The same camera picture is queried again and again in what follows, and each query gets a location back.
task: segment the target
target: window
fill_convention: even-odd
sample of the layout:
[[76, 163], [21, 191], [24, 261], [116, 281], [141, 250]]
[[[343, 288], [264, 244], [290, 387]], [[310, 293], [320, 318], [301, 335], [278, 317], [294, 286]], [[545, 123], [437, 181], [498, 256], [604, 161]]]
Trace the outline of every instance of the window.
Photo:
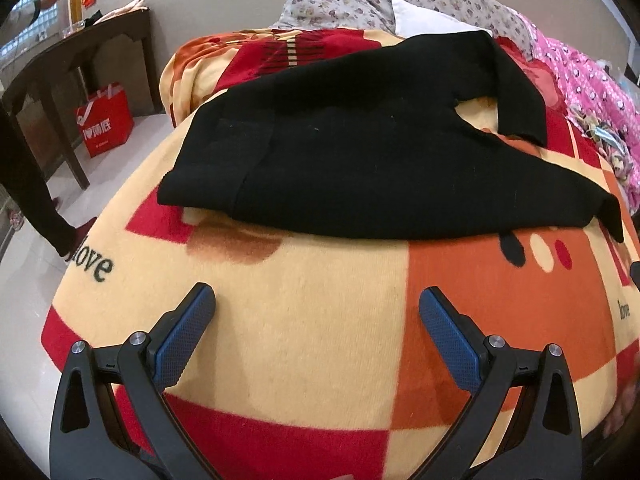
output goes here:
[[[20, 0], [15, 4], [14, 9], [26, 5], [33, 0]], [[46, 33], [47, 29], [56, 23], [58, 20], [58, 6], [55, 5], [50, 9], [43, 10], [40, 12], [38, 19], [31, 23], [31, 25], [25, 28], [18, 36], [16, 36], [13, 40], [7, 43], [5, 46], [0, 48], [0, 57], [6, 56], [9, 52], [11, 52], [14, 48], [17, 48], [21, 43], [24, 43], [29, 38], [33, 38], [39, 34]]]

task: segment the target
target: black sweater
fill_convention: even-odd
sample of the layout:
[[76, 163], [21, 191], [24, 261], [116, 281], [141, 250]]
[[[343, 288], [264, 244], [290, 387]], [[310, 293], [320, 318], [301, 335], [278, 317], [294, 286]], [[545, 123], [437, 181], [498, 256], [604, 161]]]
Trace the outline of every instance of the black sweater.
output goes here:
[[347, 238], [430, 239], [597, 216], [618, 200], [476, 130], [454, 108], [494, 96], [499, 131], [546, 145], [535, 86], [485, 32], [416, 36], [239, 84], [202, 105], [158, 202]]

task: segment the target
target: blue gripper pad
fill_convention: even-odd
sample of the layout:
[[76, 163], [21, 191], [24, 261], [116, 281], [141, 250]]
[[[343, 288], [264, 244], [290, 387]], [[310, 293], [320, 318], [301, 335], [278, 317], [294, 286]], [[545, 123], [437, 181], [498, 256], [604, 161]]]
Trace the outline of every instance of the blue gripper pad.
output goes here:
[[428, 288], [420, 295], [418, 310], [453, 380], [461, 390], [473, 395], [481, 383], [478, 355]]
[[215, 305], [213, 290], [202, 288], [162, 342], [156, 352], [153, 376], [160, 392], [178, 383], [202, 333], [213, 318]]

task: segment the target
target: red shopping bag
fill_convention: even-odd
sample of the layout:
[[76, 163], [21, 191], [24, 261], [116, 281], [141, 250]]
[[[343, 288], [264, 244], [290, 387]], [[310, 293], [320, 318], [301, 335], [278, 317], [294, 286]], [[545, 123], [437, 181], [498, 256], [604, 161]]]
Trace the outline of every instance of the red shopping bag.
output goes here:
[[127, 142], [133, 118], [124, 88], [113, 83], [91, 95], [76, 110], [76, 123], [91, 157]]

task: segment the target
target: black pants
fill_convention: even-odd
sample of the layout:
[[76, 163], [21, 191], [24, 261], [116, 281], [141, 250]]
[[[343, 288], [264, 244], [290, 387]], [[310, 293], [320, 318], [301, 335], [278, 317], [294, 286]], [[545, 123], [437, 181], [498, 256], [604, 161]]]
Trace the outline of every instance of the black pants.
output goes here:
[[16, 132], [0, 105], [0, 184], [24, 216], [60, 254], [65, 256], [76, 239], [76, 230], [56, 211], [44, 177], [20, 132]]

